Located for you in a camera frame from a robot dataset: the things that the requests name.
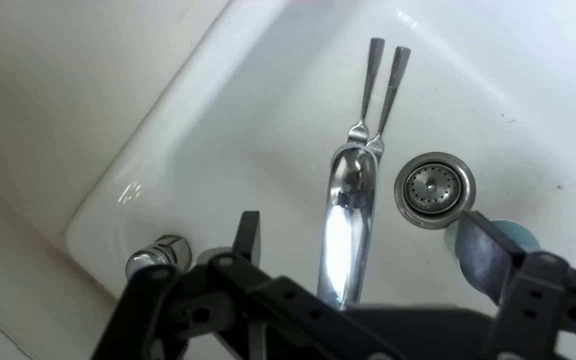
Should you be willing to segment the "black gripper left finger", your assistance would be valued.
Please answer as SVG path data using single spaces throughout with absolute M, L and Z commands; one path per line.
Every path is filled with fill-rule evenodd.
M 183 360 L 212 334 L 241 360 L 397 360 L 397 348 L 287 276 L 258 265 L 261 212 L 241 216 L 230 247 L 183 272 L 137 269 L 92 360 Z

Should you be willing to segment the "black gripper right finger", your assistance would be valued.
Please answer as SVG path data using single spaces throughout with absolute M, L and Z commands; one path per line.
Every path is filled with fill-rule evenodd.
M 481 212 L 459 219 L 459 264 L 499 311 L 484 360 L 565 360 L 561 331 L 576 336 L 576 268 L 549 250 L 524 252 Z

